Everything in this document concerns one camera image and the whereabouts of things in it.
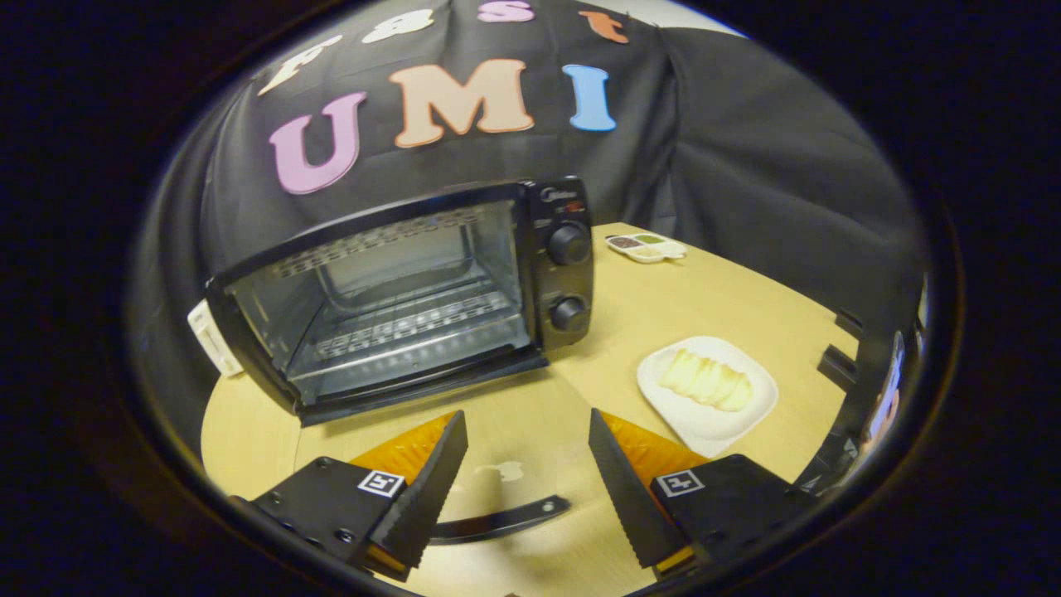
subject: letter m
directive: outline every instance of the letter m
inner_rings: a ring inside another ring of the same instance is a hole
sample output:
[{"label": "letter m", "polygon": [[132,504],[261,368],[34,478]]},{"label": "letter m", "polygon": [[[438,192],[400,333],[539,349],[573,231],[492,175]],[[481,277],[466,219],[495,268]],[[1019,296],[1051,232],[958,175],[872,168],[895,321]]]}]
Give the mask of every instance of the letter m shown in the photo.
[{"label": "letter m", "polygon": [[431,108],[458,135],[471,128],[483,105],[479,129],[486,133],[526,130],[534,119],[523,107],[520,72],[526,65],[512,59],[489,59],[479,65],[462,86],[437,65],[399,70],[390,81],[402,87],[405,129],[395,137],[400,147],[433,143],[442,138],[443,128],[432,120]]}]

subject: brand logo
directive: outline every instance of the brand logo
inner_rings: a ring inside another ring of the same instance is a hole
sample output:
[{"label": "brand logo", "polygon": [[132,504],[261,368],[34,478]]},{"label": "brand logo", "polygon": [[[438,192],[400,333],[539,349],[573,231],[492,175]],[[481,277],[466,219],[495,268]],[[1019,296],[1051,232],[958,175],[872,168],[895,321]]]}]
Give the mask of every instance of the brand logo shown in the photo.
[{"label": "brand logo", "polygon": [[358,489],[375,493],[376,495],[382,495],[383,497],[394,497],[404,481],[405,477],[401,475],[372,471],[363,481],[358,484]]},{"label": "brand logo", "polygon": [[552,203],[558,198],[575,198],[576,196],[578,193],[575,191],[561,191],[553,187],[545,187],[541,190],[541,199],[545,203]]}]

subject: felt letter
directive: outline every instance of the felt letter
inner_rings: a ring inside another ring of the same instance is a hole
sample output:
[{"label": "felt letter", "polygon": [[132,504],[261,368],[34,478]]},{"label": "felt letter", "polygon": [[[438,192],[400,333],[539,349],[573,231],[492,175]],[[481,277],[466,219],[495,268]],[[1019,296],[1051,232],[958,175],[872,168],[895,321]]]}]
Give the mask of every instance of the felt letter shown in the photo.
[{"label": "felt letter", "polygon": [[364,92],[343,95],[320,110],[331,118],[335,150],[331,158],[319,165],[310,165],[306,160],[302,130],[310,124],[311,117],[300,116],[273,133],[268,142],[276,147],[280,186],[293,194],[311,193],[338,180],[353,166],[360,147],[358,105],[365,96]]},{"label": "felt letter", "polygon": [[592,11],[579,11],[578,14],[590,19],[590,29],[601,37],[611,39],[615,43],[627,43],[629,41],[625,35],[615,31],[616,29],[623,29],[623,23],[612,20],[608,15]]},{"label": "felt letter", "polygon": [[280,65],[280,70],[276,72],[276,75],[274,75],[273,80],[268,82],[268,85],[262,87],[261,91],[258,91],[258,95],[264,95],[269,89],[298,74],[298,67],[310,64],[314,58],[320,55],[320,52],[325,51],[325,48],[335,43],[342,38],[342,35],[336,35],[335,37],[317,43],[305,52],[283,60],[283,64]]},{"label": "felt letter", "polygon": [[507,133],[534,126],[520,88],[520,72],[525,68],[521,60],[489,59],[479,65],[464,86],[436,65],[395,72],[390,81],[401,85],[405,109],[405,129],[395,144],[413,147],[441,139],[443,129],[431,119],[432,107],[457,135],[471,128],[480,105],[480,130]]},{"label": "felt letter", "polygon": [[534,18],[534,11],[526,2],[487,2],[479,7],[483,22],[523,22]]},{"label": "felt letter", "polygon": [[575,85],[575,116],[571,124],[582,130],[611,130],[615,121],[608,115],[608,96],[604,92],[604,82],[608,73],[599,68],[569,64],[563,73]]},{"label": "felt letter", "polygon": [[414,31],[420,31],[433,22],[435,21],[431,18],[431,8],[413,11],[381,22],[376,25],[376,29],[373,29],[361,41],[363,43],[381,41],[400,33],[413,33]]}]

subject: orange soft pad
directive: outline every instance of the orange soft pad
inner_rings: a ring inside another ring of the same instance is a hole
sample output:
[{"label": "orange soft pad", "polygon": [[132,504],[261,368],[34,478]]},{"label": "orange soft pad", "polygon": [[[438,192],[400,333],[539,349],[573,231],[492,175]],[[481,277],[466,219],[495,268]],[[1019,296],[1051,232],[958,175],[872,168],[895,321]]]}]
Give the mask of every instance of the orange soft pad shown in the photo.
[{"label": "orange soft pad", "polygon": [[442,432],[454,415],[456,411],[410,429],[354,458],[350,464],[401,475],[405,477],[406,484],[412,484],[428,462],[431,452],[442,438]]},{"label": "orange soft pad", "polygon": [[648,486],[653,479],[660,475],[684,471],[710,462],[695,452],[647,429],[642,429],[629,421],[624,421],[604,411],[601,411],[601,417],[608,424],[611,435],[619,442],[619,447],[623,449],[623,454],[633,466],[638,479],[646,489],[649,489]]}]

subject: black knob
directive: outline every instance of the black knob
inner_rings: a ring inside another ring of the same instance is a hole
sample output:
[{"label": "black knob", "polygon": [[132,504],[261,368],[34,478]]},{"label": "black knob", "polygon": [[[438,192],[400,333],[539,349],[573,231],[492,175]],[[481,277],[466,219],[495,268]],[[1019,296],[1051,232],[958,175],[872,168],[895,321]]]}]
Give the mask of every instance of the black knob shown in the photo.
[{"label": "black knob", "polygon": [[564,298],[553,308],[553,328],[561,332],[586,332],[590,326],[590,313],[581,298]]},{"label": "black knob", "polygon": [[581,226],[564,224],[549,236],[549,256],[558,265],[576,265],[590,256],[590,234]]}]

